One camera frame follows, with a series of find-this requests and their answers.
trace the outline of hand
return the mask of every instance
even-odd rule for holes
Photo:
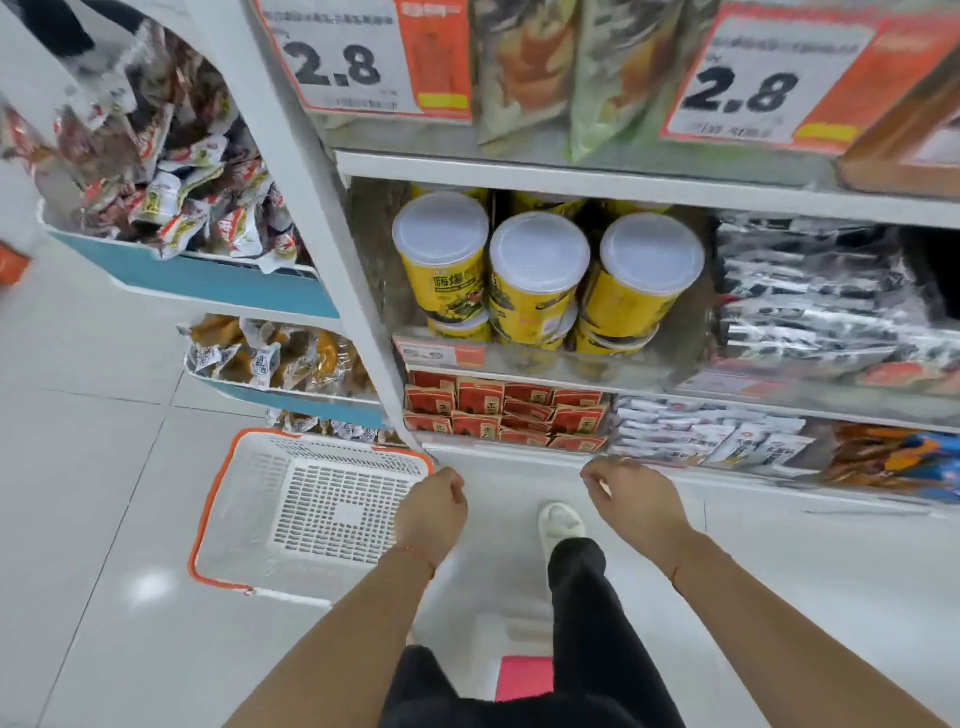
[[[629,457],[601,456],[580,471],[600,517],[667,576],[696,531],[673,482]],[[606,484],[610,494],[603,489]]]
[[[396,509],[396,544],[423,552],[436,568],[457,545],[465,523],[464,479],[443,468],[411,488]]]

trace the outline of clear plastic lid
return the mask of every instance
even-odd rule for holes
[[[613,223],[600,244],[604,268],[635,291],[653,296],[683,293],[704,270],[704,246],[683,223],[640,212]]]
[[[496,229],[490,244],[493,269],[526,293],[563,293],[584,276],[590,245],[580,229],[560,215],[524,212]]]
[[[490,220],[483,206],[459,192],[431,192],[407,203],[394,220],[394,244],[417,265],[466,260],[487,244]]]

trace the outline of shoe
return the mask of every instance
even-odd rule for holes
[[[587,528],[584,526],[580,514],[566,503],[554,502],[544,505],[540,509],[537,524],[540,527],[543,558],[547,564],[550,563],[553,549],[557,547],[560,541],[582,539],[587,536]]]

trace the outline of white plastic basket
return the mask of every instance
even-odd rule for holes
[[[405,449],[246,429],[206,498],[197,581],[330,604],[394,544],[394,513],[432,461]]]

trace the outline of red string bracelet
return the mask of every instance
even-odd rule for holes
[[[395,551],[397,553],[406,551],[407,553],[412,553],[414,556],[417,556],[421,559],[428,567],[430,567],[430,580],[433,581],[433,577],[437,575],[437,567],[433,565],[433,562],[430,560],[430,557],[426,555],[425,551],[421,551],[419,548],[413,548],[412,546],[393,546],[390,548],[387,553]]]

